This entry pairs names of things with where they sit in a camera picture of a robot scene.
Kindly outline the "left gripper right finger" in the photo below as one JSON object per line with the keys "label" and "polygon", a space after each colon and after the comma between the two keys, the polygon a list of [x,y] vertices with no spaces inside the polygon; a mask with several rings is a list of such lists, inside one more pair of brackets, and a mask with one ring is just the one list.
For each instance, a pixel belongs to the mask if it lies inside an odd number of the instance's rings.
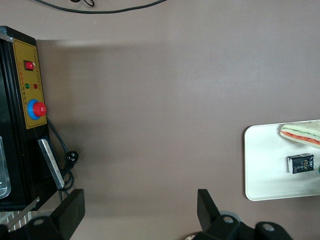
{"label": "left gripper right finger", "polygon": [[240,223],[232,215],[221,214],[207,189],[197,192],[197,217],[202,231],[198,240],[236,240]]}

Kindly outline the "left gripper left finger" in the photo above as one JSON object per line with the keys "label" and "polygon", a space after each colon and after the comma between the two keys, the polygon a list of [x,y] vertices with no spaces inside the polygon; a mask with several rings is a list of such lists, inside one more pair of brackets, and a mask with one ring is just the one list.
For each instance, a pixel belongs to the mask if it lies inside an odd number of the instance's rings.
{"label": "left gripper left finger", "polygon": [[85,216],[85,193],[73,190],[48,216],[39,216],[27,224],[28,240],[69,240]]}

